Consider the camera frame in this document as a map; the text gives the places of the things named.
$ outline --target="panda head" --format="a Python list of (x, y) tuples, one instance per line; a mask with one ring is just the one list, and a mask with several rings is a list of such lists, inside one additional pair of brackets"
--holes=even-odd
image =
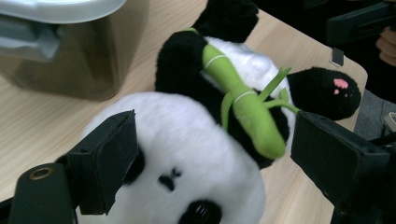
[(135, 93), (87, 127), (134, 109), (139, 156), (108, 216), (80, 223), (256, 224), (264, 209), (260, 168), (191, 98)]
[(193, 27), (203, 36), (243, 43), (258, 22), (251, 0), (208, 0)]

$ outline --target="black device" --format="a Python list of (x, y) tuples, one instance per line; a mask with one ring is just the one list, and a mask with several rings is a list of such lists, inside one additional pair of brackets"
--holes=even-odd
[(366, 141), (330, 119), (299, 112), (291, 158), (334, 205), (332, 224), (396, 223), (396, 133)]
[(303, 0), (303, 8), (317, 7), (329, 2), (329, 0)]
[(106, 119), (54, 163), (22, 174), (15, 196), (0, 203), (0, 224), (78, 223), (108, 213), (138, 153), (134, 111)]
[(380, 2), (328, 19), (326, 41), (329, 45), (342, 45), (369, 36), (379, 35), (385, 27), (395, 24), (395, 4)]

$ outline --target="panda plush toy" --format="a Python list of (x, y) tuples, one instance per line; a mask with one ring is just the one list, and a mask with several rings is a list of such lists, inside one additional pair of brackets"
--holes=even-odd
[[(285, 154), (272, 153), (273, 136), (281, 140), (275, 147), (290, 150), (296, 108), (330, 119), (355, 112), (361, 93), (346, 74), (314, 67), (285, 76), (244, 45), (257, 13), (250, 0), (208, 0), (191, 28), (163, 44), (156, 90), (122, 97), (86, 127), (84, 135), (134, 110), (139, 156), (108, 215), (78, 215), (79, 223), (257, 224), (260, 170)], [(269, 131), (254, 126), (267, 121)]]

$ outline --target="white plush fabric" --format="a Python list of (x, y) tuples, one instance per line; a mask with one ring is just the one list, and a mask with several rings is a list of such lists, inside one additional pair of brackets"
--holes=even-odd
[[(208, 199), (222, 210), (222, 224), (257, 224), (264, 210), (260, 170), (244, 149), (191, 98), (159, 92), (124, 96), (97, 115), (91, 132), (107, 117), (135, 111), (143, 173), (121, 187), (108, 216), (79, 216), (79, 223), (177, 224), (189, 203)], [(158, 182), (176, 168), (175, 190)]]
[[(262, 91), (276, 76), (279, 70), (269, 57), (251, 50), (244, 43), (233, 43), (210, 36), (206, 36), (205, 39), (209, 44), (227, 55), (245, 84), (257, 91)], [(204, 78), (221, 90), (219, 84), (206, 74), (205, 71), (203, 71), (202, 74)], [(271, 96), (275, 99), (278, 98), (279, 92), (282, 89), (286, 89), (290, 96), (290, 86), (286, 78), (274, 89)], [(287, 108), (282, 108), (282, 111), (288, 118), (290, 127), (290, 137), (287, 142), (287, 150), (290, 152), (291, 139), (294, 134), (295, 114)]]

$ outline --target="clear plastic lid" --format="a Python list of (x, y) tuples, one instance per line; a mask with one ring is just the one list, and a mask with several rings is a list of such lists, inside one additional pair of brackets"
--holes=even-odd
[(0, 14), (45, 23), (93, 21), (118, 10), (127, 0), (0, 0)]

